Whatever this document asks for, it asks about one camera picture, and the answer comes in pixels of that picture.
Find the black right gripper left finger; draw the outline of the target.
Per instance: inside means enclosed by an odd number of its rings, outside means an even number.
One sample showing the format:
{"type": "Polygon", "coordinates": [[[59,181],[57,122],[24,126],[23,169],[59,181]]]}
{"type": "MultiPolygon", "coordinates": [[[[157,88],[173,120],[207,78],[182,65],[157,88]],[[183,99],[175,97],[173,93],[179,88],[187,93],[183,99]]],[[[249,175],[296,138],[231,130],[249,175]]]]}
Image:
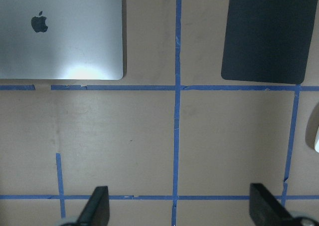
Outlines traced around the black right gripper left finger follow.
{"type": "Polygon", "coordinates": [[[76,221],[77,226],[107,226],[110,220],[109,191],[107,186],[94,189],[76,221]]]}

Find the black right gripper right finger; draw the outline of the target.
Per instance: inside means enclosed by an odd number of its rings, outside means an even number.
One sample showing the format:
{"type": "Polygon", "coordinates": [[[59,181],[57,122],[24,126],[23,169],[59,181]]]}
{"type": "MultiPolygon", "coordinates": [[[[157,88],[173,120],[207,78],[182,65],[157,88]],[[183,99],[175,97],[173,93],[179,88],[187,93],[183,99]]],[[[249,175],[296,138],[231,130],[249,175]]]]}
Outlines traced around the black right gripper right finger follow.
{"type": "Polygon", "coordinates": [[[261,183],[251,183],[249,215],[256,226],[317,226],[319,222],[306,216],[293,216],[261,183]]]}

